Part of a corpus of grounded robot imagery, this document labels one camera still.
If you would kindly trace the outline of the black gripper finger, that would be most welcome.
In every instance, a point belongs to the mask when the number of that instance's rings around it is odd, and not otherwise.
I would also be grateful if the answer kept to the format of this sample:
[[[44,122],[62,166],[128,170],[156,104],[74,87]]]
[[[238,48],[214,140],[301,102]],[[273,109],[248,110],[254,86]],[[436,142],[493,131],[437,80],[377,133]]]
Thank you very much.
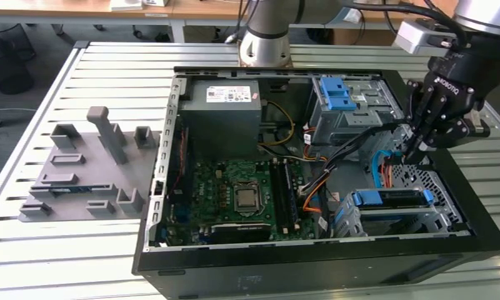
[[[423,136],[419,150],[423,153],[436,149],[455,148],[480,139],[488,138],[491,128],[479,111],[471,111],[451,120],[439,120]]]
[[[412,132],[402,145],[402,163],[419,164],[424,159],[428,146],[425,139],[429,137],[435,123],[441,115],[447,97],[437,93],[437,88],[419,81],[408,81],[408,124]]]

